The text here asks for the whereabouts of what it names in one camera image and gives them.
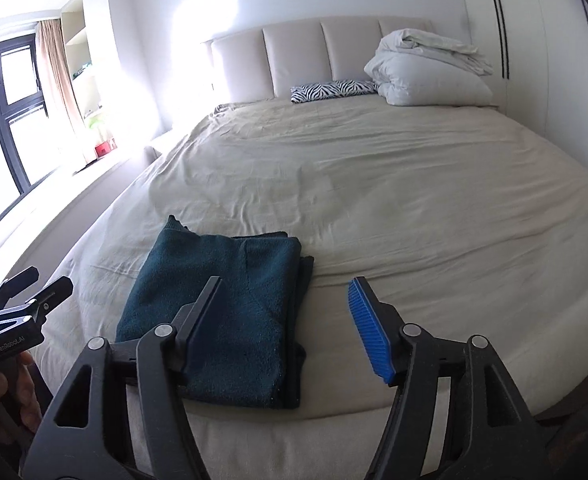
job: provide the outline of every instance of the curtain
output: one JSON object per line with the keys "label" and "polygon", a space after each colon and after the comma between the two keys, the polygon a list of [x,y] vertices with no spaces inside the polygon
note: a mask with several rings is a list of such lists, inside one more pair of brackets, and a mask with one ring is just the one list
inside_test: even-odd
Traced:
{"label": "curtain", "polygon": [[60,20],[45,20],[36,26],[36,62],[49,119],[54,121],[69,165],[80,170],[96,159],[96,151],[74,96]]}

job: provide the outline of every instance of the upholstered headboard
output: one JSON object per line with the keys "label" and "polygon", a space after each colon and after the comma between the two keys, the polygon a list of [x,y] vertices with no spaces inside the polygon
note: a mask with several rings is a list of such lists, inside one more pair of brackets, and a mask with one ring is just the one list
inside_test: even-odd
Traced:
{"label": "upholstered headboard", "polygon": [[289,98],[291,87],[369,79],[363,71],[383,36],[400,28],[433,32],[428,20],[340,16],[276,23],[207,41],[216,100]]}

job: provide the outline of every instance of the wardrobe door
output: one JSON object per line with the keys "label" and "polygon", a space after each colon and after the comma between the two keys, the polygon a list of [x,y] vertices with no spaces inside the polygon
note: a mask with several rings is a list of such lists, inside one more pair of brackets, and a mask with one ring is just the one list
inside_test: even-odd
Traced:
{"label": "wardrobe door", "polygon": [[588,7],[540,0],[548,44],[545,136],[588,168]]}
{"label": "wardrobe door", "polygon": [[548,111],[548,46],[538,0],[498,0],[503,22],[506,115],[543,135]]}
{"label": "wardrobe door", "polygon": [[477,46],[494,67],[494,74],[482,76],[485,84],[492,90],[492,102],[499,111],[505,113],[506,73],[504,62],[503,29],[498,0],[465,0],[472,43]]}

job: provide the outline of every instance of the beige bed sheet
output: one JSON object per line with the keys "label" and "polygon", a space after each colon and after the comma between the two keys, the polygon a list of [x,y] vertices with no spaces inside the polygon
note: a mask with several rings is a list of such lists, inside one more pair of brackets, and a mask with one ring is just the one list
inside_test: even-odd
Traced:
{"label": "beige bed sheet", "polygon": [[[284,230],[315,256],[296,330],[307,350],[300,409],[186,402],[212,478],[363,478],[394,391],[347,308],[357,275],[434,336],[486,335],[534,413],[588,374],[588,171],[491,109],[359,96],[205,118],[57,270],[74,295],[34,352],[53,390],[87,340],[113,340],[169,214],[199,233]],[[136,416],[132,433],[145,469]]]}

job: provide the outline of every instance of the red box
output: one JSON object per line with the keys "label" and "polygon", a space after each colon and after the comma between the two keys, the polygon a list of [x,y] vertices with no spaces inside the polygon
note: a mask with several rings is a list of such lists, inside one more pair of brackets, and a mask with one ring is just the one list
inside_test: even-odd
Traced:
{"label": "red box", "polygon": [[106,140],[102,144],[96,146],[96,155],[98,155],[99,157],[107,155],[107,153],[109,153],[112,150],[115,150],[116,148],[117,146],[116,142],[114,142],[114,139]]}

